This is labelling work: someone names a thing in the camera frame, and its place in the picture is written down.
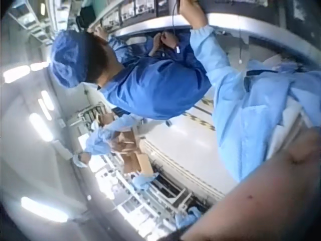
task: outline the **blue gown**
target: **blue gown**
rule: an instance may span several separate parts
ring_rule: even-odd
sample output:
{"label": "blue gown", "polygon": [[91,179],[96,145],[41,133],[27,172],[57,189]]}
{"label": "blue gown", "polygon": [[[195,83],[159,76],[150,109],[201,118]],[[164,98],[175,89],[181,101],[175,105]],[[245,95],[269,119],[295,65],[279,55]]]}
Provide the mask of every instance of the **blue gown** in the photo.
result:
{"label": "blue gown", "polygon": [[130,46],[112,39],[110,46],[125,68],[100,89],[125,111],[145,118],[170,119],[193,107],[211,87],[194,57],[189,36],[182,35],[180,53],[165,48],[156,57],[133,56]]}

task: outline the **fluorescent light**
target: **fluorescent light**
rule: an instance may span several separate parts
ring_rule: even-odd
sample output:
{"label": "fluorescent light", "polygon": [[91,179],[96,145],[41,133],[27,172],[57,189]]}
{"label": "fluorescent light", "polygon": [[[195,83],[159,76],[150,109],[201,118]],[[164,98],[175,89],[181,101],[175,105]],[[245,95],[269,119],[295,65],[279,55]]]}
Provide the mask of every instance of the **fluorescent light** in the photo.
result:
{"label": "fluorescent light", "polygon": [[30,65],[30,68],[32,71],[38,71],[38,70],[42,70],[44,67],[42,63],[34,63]]}
{"label": "fluorescent light", "polygon": [[12,83],[17,79],[20,79],[30,73],[28,65],[19,66],[4,72],[4,78],[6,83]]}
{"label": "fluorescent light", "polygon": [[38,99],[38,103],[39,103],[39,105],[40,105],[43,113],[45,114],[45,117],[46,117],[49,121],[51,121],[51,120],[52,120],[51,115],[49,114],[49,111],[47,110],[44,101],[43,101],[42,99]]}
{"label": "fluorescent light", "polygon": [[40,115],[38,115],[37,113],[32,113],[29,116],[29,120],[44,141],[50,142],[54,139]]}
{"label": "fluorescent light", "polygon": [[46,92],[45,90],[41,91],[41,95],[42,98],[44,99],[45,105],[47,107],[48,110],[54,110],[54,104],[52,103],[52,100],[50,99],[50,96],[48,94],[48,92]]}
{"label": "fluorescent light", "polygon": [[49,207],[40,203],[37,203],[36,201],[28,198],[28,197],[22,197],[21,198],[21,206],[25,208],[26,210],[40,216],[44,217],[46,219],[49,219],[51,221],[55,222],[67,222],[68,215],[64,212],[55,209],[53,207]]}
{"label": "fluorescent light", "polygon": [[41,15],[45,15],[46,13],[46,5],[45,4],[40,4],[40,13]]}
{"label": "fluorescent light", "polygon": [[48,61],[42,62],[41,64],[42,64],[43,68],[47,68],[49,66],[49,62]]}

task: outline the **neck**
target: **neck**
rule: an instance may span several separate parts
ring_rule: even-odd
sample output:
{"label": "neck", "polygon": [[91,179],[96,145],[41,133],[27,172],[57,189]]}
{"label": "neck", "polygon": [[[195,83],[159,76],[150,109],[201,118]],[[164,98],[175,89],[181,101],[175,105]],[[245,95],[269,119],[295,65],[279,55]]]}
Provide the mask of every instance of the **neck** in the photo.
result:
{"label": "neck", "polygon": [[98,85],[102,88],[108,82],[110,82],[120,71],[125,68],[121,63],[116,62],[113,65],[108,67],[107,73],[103,75],[103,79],[98,83]]}

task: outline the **blue bouffant cap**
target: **blue bouffant cap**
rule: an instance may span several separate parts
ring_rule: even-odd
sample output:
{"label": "blue bouffant cap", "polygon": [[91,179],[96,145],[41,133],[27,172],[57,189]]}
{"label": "blue bouffant cap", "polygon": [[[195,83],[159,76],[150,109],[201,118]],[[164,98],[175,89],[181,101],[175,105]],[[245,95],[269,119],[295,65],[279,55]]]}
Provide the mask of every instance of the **blue bouffant cap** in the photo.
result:
{"label": "blue bouffant cap", "polygon": [[89,34],[68,30],[55,39],[51,52],[51,71],[58,82],[73,88],[87,78]]}

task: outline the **light blue lab coat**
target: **light blue lab coat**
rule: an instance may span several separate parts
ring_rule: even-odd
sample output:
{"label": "light blue lab coat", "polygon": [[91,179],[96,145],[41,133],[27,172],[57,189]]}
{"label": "light blue lab coat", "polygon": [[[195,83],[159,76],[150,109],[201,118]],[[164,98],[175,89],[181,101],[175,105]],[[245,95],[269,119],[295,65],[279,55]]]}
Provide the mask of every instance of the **light blue lab coat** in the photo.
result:
{"label": "light blue lab coat", "polygon": [[237,181],[265,160],[272,131],[282,124],[288,96],[302,105],[313,126],[321,125],[320,71],[263,72],[251,78],[247,91],[243,74],[230,66],[212,27],[191,30],[190,41],[215,86],[213,121],[219,154]]}
{"label": "light blue lab coat", "polygon": [[154,173],[152,176],[145,176],[144,174],[139,174],[132,179],[132,183],[138,190],[146,191],[149,189],[150,183],[155,180],[159,173]]}
{"label": "light blue lab coat", "polygon": [[124,114],[104,128],[96,129],[87,139],[85,152],[93,155],[104,155],[111,152],[111,147],[107,141],[111,140],[115,132],[121,132],[124,128],[130,128],[141,118],[133,114]]}
{"label": "light blue lab coat", "polygon": [[178,229],[194,224],[202,216],[197,207],[190,207],[188,213],[187,215],[181,213],[175,215],[175,223]]}

